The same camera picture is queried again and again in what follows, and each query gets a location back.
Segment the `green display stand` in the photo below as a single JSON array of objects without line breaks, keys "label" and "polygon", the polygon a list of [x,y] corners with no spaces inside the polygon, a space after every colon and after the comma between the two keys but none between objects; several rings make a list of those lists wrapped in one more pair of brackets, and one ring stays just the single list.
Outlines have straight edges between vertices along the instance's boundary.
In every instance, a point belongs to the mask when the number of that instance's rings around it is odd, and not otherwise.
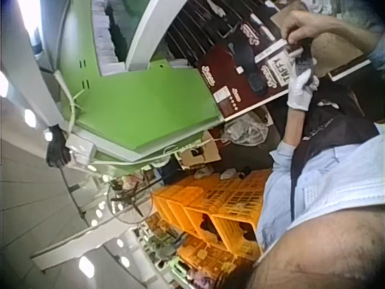
[{"label": "green display stand", "polygon": [[[94,47],[91,0],[71,2],[64,25],[60,71],[81,107],[76,125],[132,151],[218,119],[213,97],[196,69],[167,61],[149,69],[101,76]],[[69,119],[69,104],[63,114]]]}]

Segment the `forearm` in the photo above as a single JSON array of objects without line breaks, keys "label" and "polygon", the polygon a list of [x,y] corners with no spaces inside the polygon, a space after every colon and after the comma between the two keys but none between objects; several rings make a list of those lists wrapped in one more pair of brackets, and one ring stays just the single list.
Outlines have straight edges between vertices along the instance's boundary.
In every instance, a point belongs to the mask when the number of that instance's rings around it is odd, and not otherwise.
[{"label": "forearm", "polygon": [[302,139],[304,122],[305,112],[301,110],[293,110],[289,107],[283,142],[297,147]]},{"label": "forearm", "polygon": [[381,34],[354,27],[335,17],[329,16],[329,18],[330,21],[328,21],[326,32],[341,36],[365,54],[375,49]]}]

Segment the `black glove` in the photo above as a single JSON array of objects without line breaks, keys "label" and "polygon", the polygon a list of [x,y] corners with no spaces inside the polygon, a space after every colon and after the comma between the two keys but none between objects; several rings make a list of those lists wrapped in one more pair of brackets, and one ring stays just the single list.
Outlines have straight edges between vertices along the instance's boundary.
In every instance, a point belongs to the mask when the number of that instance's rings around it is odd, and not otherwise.
[{"label": "black glove", "polygon": [[64,167],[71,160],[69,148],[66,147],[66,138],[59,125],[49,127],[52,140],[48,144],[46,162],[49,167]]}]

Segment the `plastic bag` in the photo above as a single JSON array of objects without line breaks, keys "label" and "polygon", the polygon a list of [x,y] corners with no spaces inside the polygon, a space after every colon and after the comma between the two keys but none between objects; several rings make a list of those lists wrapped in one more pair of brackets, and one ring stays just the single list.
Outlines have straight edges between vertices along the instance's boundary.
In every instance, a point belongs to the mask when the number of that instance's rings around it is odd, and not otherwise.
[{"label": "plastic bag", "polygon": [[269,127],[256,114],[244,114],[224,125],[223,140],[229,140],[236,145],[257,146],[263,143],[269,132]]}]

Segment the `white glove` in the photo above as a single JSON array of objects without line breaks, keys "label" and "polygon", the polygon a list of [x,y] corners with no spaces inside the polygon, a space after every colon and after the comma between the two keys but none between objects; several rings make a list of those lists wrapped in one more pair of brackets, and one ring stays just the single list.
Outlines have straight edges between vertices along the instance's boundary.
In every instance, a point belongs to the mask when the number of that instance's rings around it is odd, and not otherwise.
[{"label": "white glove", "polygon": [[306,85],[312,71],[308,69],[301,75],[297,76],[295,71],[295,63],[292,65],[292,72],[289,81],[289,97],[288,106],[295,110],[308,111],[310,101],[313,97],[313,92],[317,90],[319,80],[316,76],[313,77],[311,85]]}]

